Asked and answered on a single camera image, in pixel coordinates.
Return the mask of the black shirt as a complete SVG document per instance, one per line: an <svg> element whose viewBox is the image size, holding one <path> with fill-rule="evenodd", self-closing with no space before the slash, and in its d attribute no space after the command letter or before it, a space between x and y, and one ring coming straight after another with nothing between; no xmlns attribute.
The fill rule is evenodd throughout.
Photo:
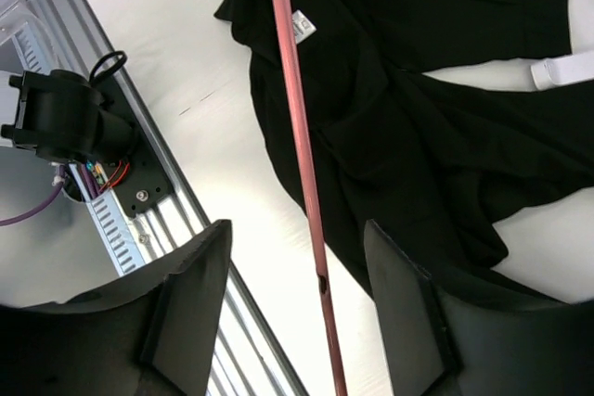
<svg viewBox="0 0 594 396"><path fill-rule="evenodd" d="M370 290L376 222L413 257L593 296L593 84L539 91L437 70L565 57L569 0L291 0L324 238ZM565 235L569 225L573 233Z"/></svg>

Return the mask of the metal clothes rack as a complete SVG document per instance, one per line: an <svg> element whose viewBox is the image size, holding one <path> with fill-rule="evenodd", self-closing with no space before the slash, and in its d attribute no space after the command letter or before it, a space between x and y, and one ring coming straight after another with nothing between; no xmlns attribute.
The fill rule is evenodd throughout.
<svg viewBox="0 0 594 396"><path fill-rule="evenodd" d="M593 51L565 57L547 58L530 66L537 90L592 81L594 77Z"/></svg>

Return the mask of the pink wire hanger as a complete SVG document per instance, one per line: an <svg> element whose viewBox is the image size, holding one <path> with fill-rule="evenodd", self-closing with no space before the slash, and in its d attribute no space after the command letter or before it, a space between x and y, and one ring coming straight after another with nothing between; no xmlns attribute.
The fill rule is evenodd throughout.
<svg viewBox="0 0 594 396"><path fill-rule="evenodd" d="M330 290L329 268L316 186L315 164L309 136L297 44L292 25L291 0L272 0L272 3L291 116L293 140L301 177L303 200L315 260L317 288L324 318L334 389L337 395L346 396L348 390Z"/></svg>

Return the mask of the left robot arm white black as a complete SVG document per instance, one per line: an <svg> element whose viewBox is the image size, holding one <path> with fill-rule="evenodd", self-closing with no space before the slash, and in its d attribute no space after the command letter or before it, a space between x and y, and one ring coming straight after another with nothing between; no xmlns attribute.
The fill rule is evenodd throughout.
<svg viewBox="0 0 594 396"><path fill-rule="evenodd" d="M112 51L89 76L55 69L48 74L10 73L7 86L17 93L14 121L1 124L1 137L17 149L57 163L125 160L140 139L136 124L110 111L113 96L99 90L123 68L128 57Z"/></svg>

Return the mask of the aluminium mounting rail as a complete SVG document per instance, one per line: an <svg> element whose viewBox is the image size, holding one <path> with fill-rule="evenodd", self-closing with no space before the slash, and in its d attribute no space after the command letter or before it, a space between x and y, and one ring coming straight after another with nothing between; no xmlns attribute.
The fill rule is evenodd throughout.
<svg viewBox="0 0 594 396"><path fill-rule="evenodd" d="M1 40L2 393L305 394L87 1Z"/></svg>

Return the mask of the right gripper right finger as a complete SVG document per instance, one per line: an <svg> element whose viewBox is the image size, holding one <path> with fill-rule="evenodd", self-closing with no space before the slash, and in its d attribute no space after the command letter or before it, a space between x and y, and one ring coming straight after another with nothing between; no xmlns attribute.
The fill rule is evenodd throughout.
<svg viewBox="0 0 594 396"><path fill-rule="evenodd" d="M593 303L414 261L373 221L368 275L396 395L590 395Z"/></svg>

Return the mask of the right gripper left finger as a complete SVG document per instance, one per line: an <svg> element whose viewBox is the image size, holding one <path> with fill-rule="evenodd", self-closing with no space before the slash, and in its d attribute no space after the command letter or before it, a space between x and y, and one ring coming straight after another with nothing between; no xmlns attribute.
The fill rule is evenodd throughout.
<svg viewBox="0 0 594 396"><path fill-rule="evenodd" d="M1 308L4 395L203 395L232 223L64 302Z"/></svg>

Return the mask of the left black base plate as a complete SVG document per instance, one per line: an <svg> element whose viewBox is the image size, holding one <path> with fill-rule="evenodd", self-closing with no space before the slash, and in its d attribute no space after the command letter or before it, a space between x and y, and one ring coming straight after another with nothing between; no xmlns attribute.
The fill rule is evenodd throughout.
<svg viewBox="0 0 594 396"><path fill-rule="evenodd" d="M154 208L173 186L120 86L105 82L97 90L102 102L93 159L106 169L124 214L134 218Z"/></svg>

